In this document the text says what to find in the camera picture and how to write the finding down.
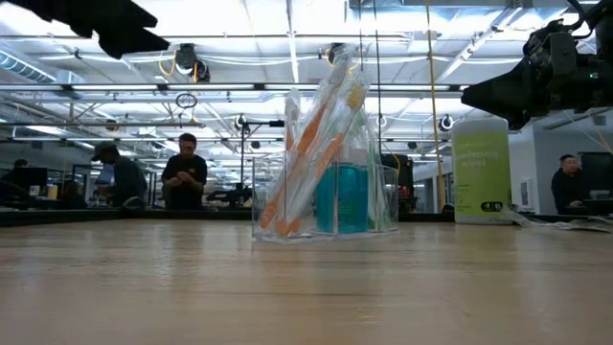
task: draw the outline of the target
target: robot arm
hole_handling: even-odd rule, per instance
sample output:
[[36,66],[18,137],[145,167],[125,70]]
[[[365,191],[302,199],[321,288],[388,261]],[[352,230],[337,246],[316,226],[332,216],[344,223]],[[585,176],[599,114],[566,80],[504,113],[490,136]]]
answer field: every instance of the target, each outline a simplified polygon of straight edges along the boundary
[[[577,23],[555,20],[532,33],[517,66],[467,88],[462,103],[507,119],[512,129],[552,110],[612,106],[613,0],[601,0],[588,12],[577,0],[569,2],[578,10]],[[584,22],[596,31],[595,55],[577,50],[578,40],[587,36],[572,36]]]

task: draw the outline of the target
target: cap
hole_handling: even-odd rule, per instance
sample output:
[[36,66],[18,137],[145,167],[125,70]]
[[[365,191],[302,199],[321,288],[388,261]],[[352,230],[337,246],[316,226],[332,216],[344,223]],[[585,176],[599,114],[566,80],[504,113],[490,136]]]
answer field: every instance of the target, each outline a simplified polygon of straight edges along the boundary
[[117,145],[113,142],[100,142],[94,148],[94,156],[92,157],[92,161],[99,161],[100,155],[106,150],[117,150]]

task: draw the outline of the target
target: green label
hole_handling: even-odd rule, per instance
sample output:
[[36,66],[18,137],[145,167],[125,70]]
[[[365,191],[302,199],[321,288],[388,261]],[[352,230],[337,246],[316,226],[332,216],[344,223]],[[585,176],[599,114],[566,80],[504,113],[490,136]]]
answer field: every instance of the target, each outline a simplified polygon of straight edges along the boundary
[[509,138],[500,132],[453,136],[455,213],[492,216],[511,205]]

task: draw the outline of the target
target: wooden table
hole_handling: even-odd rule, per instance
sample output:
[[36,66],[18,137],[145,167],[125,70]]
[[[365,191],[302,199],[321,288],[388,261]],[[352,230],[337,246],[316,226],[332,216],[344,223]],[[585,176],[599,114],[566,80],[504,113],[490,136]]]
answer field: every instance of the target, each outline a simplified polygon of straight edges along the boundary
[[0,339],[26,344],[613,344],[613,236],[402,224],[252,242],[248,222],[0,229]]

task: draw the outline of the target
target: disinfecting wipes container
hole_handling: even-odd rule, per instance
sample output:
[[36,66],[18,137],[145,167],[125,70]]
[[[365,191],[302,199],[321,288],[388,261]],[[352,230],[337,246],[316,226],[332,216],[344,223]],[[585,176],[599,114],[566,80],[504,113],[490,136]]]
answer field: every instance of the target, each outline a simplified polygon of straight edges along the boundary
[[511,224],[501,215],[511,206],[509,124],[492,117],[462,121],[451,129],[455,220],[466,224]]

